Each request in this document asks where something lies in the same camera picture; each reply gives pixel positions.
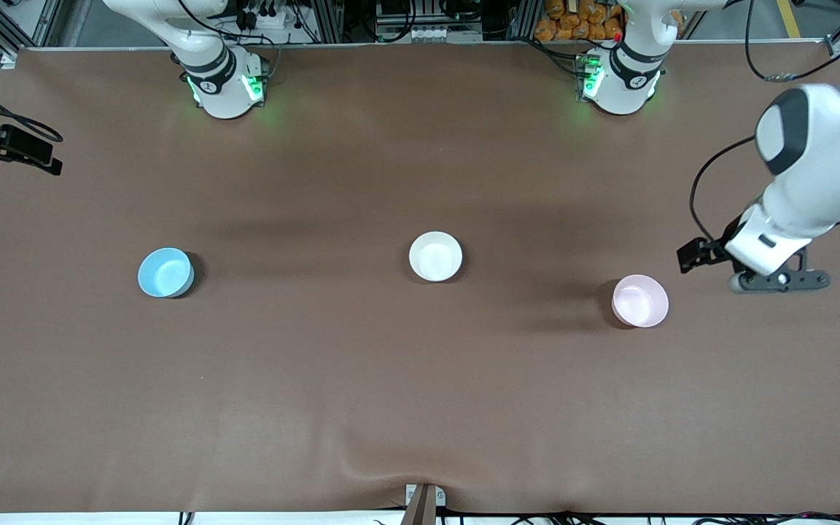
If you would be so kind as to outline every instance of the bracket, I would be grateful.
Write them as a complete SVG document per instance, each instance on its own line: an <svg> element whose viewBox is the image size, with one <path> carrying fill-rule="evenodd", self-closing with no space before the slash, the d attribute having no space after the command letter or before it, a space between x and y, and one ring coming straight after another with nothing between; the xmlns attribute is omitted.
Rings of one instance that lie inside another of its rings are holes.
<svg viewBox="0 0 840 525"><path fill-rule="evenodd" d="M728 281L728 286L737 293L770 293L770 292L814 292L817 289L828 288L831 278L823 270L808 268L809 257L806 249L800 249L793 254L799 258L796 268L791 268L787 262L779 270L769 276L759 276L751 270L735 273Z"/></svg>
<svg viewBox="0 0 840 525"><path fill-rule="evenodd" d="M407 510L400 525L434 525L440 500L446 506L446 492L439 486L407 485L406 496Z"/></svg>

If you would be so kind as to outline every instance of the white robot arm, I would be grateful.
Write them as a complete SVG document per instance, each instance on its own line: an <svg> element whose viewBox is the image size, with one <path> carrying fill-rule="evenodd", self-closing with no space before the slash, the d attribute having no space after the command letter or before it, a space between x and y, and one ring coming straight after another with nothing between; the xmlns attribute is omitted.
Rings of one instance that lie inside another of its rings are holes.
<svg viewBox="0 0 840 525"><path fill-rule="evenodd" d="M600 72L586 84L583 96L615 115L634 113L653 96L660 65L676 42L675 9L717 9L729 0L619 0L627 11L623 37L611 47L597 47Z"/></svg>
<svg viewBox="0 0 840 525"><path fill-rule="evenodd" d="M104 0L106 5L157 34L187 71L193 98L217 119L233 119L264 101L267 63L190 17L221 13L229 0Z"/></svg>
<svg viewBox="0 0 840 525"><path fill-rule="evenodd" d="M738 275L732 287L817 289L817 282L793 281L787 261L804 258L803 248L840 223L840 86L806 84L786 90L764 111L754 133L757 151L774 179L721 239L693 240L677 252L680 271L732 260Z"/></svg>

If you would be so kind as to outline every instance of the wire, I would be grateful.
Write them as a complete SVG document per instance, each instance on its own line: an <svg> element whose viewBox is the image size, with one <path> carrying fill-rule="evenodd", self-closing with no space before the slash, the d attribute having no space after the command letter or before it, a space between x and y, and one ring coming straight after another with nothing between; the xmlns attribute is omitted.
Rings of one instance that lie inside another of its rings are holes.
<svg viewBox="0 0 840 525"><path fill-rule="evenodd" d="M319 44L316 33L310 29L310 24L307 24L306 19L303 17L303 10L300 9L300 5L297 4L296 0L289 0L287 4L290 6L290 10L293 11L294 16L297 17L297 20L300 21L300 25L303 26L303 32L310 37L310 40L313 40L314 44Z"/></svg>
<svg viewBox="0 0 840 525"><path fill-rule="evenodd" d="M216 28L214 28L214 30L216 30L217 33L222 34L222 39L223 40L231 40L231 41L234 41L238 44L242 43L240 39L236 39L233 36L227 36L227 32L221 31L222 27L226 23L226 21L224 21L222 19L222 17L216 17L216 19L214 19L214 20L216 20ZM241 30L239 32L242 33L242 39L259 39L260 44L264 44L264 41L267 40L268 44L271 47L277 46L277 44L274 43L273 40L268 39L266 36L264 36L264 34L251 34L251 30L248 30L248 34L245 34L244 31L241 31Z"/></svg>
<svg viewBox="0 0 840 525"><path fill-rule="evenodd" d="M385 39L382 36L378 36L378 34L371 30L371 27L368 26L368 20L377 20L377 14L369 13L368 11L368 7L371 4L371 0L362 1L362 29L365 30L365 33L367 33L371 40L383 44L390 44L392 42L397 42L397 40L401 40L404 36L410 34L411 30L413 30L413 24L417 20L417 8L416 6L414 6L413 0L404 0L404 3L407 4L407 9L406 11L404 11L404 27L400 30L400 33L397 33L397 35L393 39Z"/></svg>
<svg viewBox="0 0 840 525"><path fill-rule="evenodd" d="M274 63L268 69L268 79L270 80L271 77L274 76L274 73L277 71L277 63L281 62L281 48L277 47L277 56L274 57Z"/></svg>
<svg viewBox="0 0 840 525"><path fill-rule="evenodd" d="M689 192L689 213L693 216L693 221L696 222L696 226L699 227L699 230L702 230L702 235L706 236L706 239L709 239L709 242L715 242L715 237L711 235L706 226L702 223L702 220L699 219L699 214L696 213L696 190L699 187L699 180L702 179L702 175L706 173L706 170L709 169L709 166L712 166L712 163L715 160L719 160L721 155L730 152L736 147L743 146L746 143L749 143L751 140L754 139L754 136L749 136L747 139L738 140L736 143L733 143L731 146L727 146L725 149L722 149L720 152L715 153L709 160L706 160L706 163L702 164L702 167L699 169L699 173L696 174L696 178L693 179L693 188L691 188ZM709 523L709 521L697 521L694 525L703 525L704 523Z"/></svg>
<svg viewBox="0 0 840 525"><path fill-rule="evenodd" d="M549 58L550 61L553 62L553 65L558 67L558 69L562 70L564 73L572 74L572 76L574 76L574 77L583 77L584 76L583 73L580 73L580 72L578 72L574 69L569 69L569 67L563 66L562 63L559 63L556 60L557 58L574 60L576 58L576 55L574 55L574 54L570 55L570 54L562 53L562 52L559 52L559 51L549 50L549 49L547 49L546 46L544 46L543 43L540 43L537 40L527 39L527 37L525 37L525 36L514 36L510 40L511 41L517 41L517 42L526 42L527 44L530 44L530 47L533 47L533 49L539 50L541 53L545 54L547 56L547 58Z"/></svg>
<svg viewBox="0 0 840 525"><path fill-rule="evenodd" d="M614 47L605 47L605 46L602 46L602 44L600 44L600 43L598 43L594 40L590 40L590 39L581 39L581 37L577 37L576 39L573 39L573 40L580 40L580 41L583 41L583 42L588 42L589 44L592 44L593 46L598 47L598 49L601 49L601 50L609 50L609 51L614 50Z"/></svg>
<svg viewBox="0 0 840 525"><path fill-rule="evenodd" d="M24 117L23 115L13 113L5 106L2 106L2 104L0 104L0 117L7 117L7 119L20 123L31 133L40 136L41 139L50 140L51 142L63 142L63 136L60 133L57 133L57 130L53 127L50 127L43 122L38 122L38 120L30 119L30 117Z"/></svg>
<svg viewBox="0 0 840 525"><path fill-rule="evenodd" d="M753 19L754 15L754 3L756 0L750 0L749 6L747 6L747 21L744 23L744 57L747 59L747 67L750 67L750 71L756 75L758 79L767 81L767 82L791 82L793 80L800 80L804 79L804 77L810 76L810 74L816 74L826 67L831 66L831 64L838 62L840 60L840 53L836 56L831 57L830 60L827 60L824 63L821 63L819 66L813 67L804 73L793 74L793 73L777 73L777 74L764 74L761 73L757 66L754 66L754 60L750 56L750 21Z"/></svg>
<svg viewBox="0 0 840 525"><path fill-rule="evenodd" d="M793 519L825 519L826 521L840 522L840 515L825 514L821 512L803 512L801 514L794 514L792 516L783 516L777 519L767 519L763 516L743 516L743 518L701 518L693 522L693 525L705 525L706 523L715 523L717 525L740 525L747 523L749 525L780 525Z"/></svg>
<svg viewBox="0 0 840 525"><path fill-rule="evenodd" d="M217 29L213 26L210 26L209 24L204 23L204 21L200 20L199 17L194 15L193 11L190 11L187 8L187 4L184 4L184 0L177 0L177 3L180 4L181 9L183 9L184 12L187 13L187 16L189 16L191 20L195 21L196 23L199 23L201 27L204 27L204 28L212 31L213 33L218 33L220 36L223 36L223 37L229 37L229 39L234 39L234 40L236 40L236 42L241 42L242 39L248 39L248 37L254 37L254 39L260 39L261 44L264 44L264 41L267 40L268 43L271 44L271 46L274 45L274 41L271 40L271 39L268 39L266 36L264 36L264 34L256 34L256 36L244 36L244 34L241 34L241 33L239 33L239 34L230 33L228 31L223 31L221 29Z"/></svg>
<svg viewBox="0 0 840 525"><path fill-rule="evenodd" d="M440 11L443 11L444 15L456 21L471 21L481 18L481 9L473 13L456 13L446 9L446 0L440 0Z"/></svg>

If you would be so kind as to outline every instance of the floor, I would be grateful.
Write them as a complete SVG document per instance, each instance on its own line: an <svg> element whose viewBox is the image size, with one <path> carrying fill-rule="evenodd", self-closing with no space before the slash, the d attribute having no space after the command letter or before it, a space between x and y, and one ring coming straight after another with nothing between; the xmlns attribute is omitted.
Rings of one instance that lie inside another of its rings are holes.
<svg viewBox="0 0 840 525"><path fill-rule="evenodd" d="M341 512L197 512L190 525L398 525L404 512L400 510L368 510ZM66 514L0 514L0 525L174 525L177 512L105 512ZM694 525L693 516L597 516L604 525ZM469 518L438 518L436 525L551 525L546 518L521 521L515 516L470 516ZM799 519L797 525L837 525L835 521Z"/></svg>
<svg viewBox="0 0 840 525"><path fill-rule="evenodd" d="M161 47L163 43L147 29L108 9L102 0L66 0L70 3L63 30L55 41L68 47ZM757 0L754 7L753 39L786 39L787 36L821 37L840 26L837 0L807 0L789 7L788 0ZM793 13L796 32L784 24L784 14ZM694 39L744 38L747 2L706 14Z"/></svg>

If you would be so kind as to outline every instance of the brown table cover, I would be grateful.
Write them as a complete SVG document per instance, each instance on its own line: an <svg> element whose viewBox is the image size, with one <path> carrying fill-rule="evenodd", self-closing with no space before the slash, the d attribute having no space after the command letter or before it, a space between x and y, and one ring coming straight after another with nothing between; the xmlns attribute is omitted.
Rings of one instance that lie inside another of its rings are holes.
<svg viewBox="0 0 840 525"><path fill-rule="evenodd" d="M674 255L696 170L785 87L742 47L676 46L629 117L528 47L389 46L288 50L220 122L167 55L0 73L66 137L63 176L0 172L0 511L386 508L429 481L466 511L840 512L840 227L810 295ZM726 156L704 221L769 177ZM410 273L426 230L464 247L450 284ZM201 259L186 299L138 289L159 246ZM662 326L613 323L630 273L666 287Z"/></svg>

